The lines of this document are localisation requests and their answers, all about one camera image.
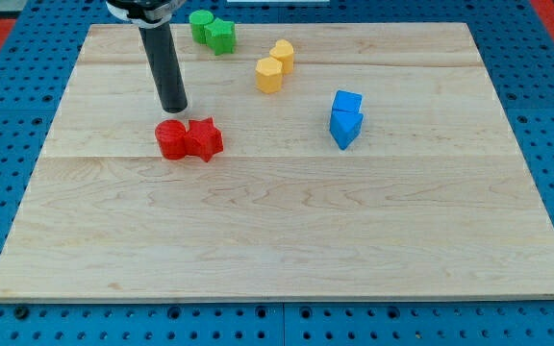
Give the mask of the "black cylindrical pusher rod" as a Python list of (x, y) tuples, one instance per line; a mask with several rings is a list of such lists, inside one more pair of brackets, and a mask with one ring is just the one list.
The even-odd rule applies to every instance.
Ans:
[(165, 22), (156, 28), (140, 28), (139, 32), (162, 109), (169, 113), (184, 111), (188, 99), (170, 25)]

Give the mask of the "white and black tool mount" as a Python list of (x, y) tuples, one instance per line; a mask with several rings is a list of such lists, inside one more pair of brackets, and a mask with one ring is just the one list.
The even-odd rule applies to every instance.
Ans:
[(169, 22), (186, 0), (107, 0), (108, 11), (117, 19), (141, 29), (154, 29)]

